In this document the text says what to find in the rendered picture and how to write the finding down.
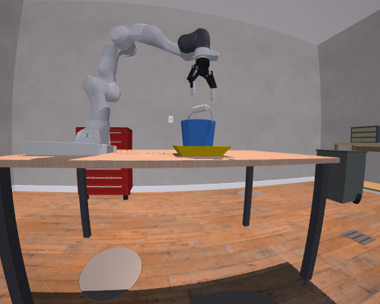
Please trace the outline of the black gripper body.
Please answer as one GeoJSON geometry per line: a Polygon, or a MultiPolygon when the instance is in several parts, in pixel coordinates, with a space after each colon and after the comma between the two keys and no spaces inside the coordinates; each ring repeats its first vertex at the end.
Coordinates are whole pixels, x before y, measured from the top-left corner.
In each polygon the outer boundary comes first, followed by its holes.
{"type": "MultiPolygon", "coordinates": [[[[210,60],[208,58],[198,58],[196,60],[196,65],[198,66],[198,69],[196,69],[197,72],[199,72],[202,68],[204,68],[205,70],[208,70],[208,73],[209,73],[208,68],[210,66],[210,60]]],[[[205,70],[199,76],[206,77],[207,74],[205,70]]]]}

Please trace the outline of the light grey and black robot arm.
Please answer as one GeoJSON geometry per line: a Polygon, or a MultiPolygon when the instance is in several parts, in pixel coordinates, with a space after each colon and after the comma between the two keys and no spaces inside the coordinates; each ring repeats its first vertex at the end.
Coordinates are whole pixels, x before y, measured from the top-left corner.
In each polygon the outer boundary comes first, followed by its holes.
{"type": "Polygon", "coordinates": [[[88,76],[83,81],[83,90],[91,104],[91,120],[87,127],[77,133],[75,142],[110,144],[110,108],[107,102],[117,102],[120,99],[120,89],[117,85],[118,59],[134,56],[137,53],[135,41],[163,49],[180,56],[185,61],[208,58],[217,61],[219,53],[210,50],[210,35],[207,30],[198,28],[190,34],[179,37],[178,43],[170,42],[160,29],[146,24],[116,26],[110,32],[114,42],[104,45],[98,65],[98,77],[88,76]]]}

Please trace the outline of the yellow shallow tray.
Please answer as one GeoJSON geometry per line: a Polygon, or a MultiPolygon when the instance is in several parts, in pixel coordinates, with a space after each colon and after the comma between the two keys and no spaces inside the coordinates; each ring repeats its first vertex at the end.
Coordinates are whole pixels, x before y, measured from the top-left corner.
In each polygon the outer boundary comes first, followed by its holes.
{"type": "Polygon", "coordinates": [[[223,156],[232,146],[172,145],[181,156],[223,156]]]}

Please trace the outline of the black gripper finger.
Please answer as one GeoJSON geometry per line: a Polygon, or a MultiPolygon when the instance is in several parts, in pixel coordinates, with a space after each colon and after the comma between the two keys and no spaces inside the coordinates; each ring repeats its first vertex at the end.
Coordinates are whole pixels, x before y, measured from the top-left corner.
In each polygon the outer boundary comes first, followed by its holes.
{"type": "Polygon", "coordinates": [[[215,79],[213,77],[213,72],[208,70],[205,70],[206,74],[208,76],[204,77],[206,81],[208,82],[208,85],[210,86],[210,100],[215,99],[215,88],[217,88],[217,85],[215,83],[215,79]]]}
{"type": "Polygon", "coordinates": [[[190,83],[190,95],[195,94],[195,80],[204,71],[204,68],[202,68],[199,72],[195,73],[196,69],[198,69],[198,66],[196,66],[196,64],[192,65],[192,69],[191,69],[191,71],[187,77],[187,80],[190,83]],[[194,75],[194,73],[195,73],[195,75],[194,75]]]}

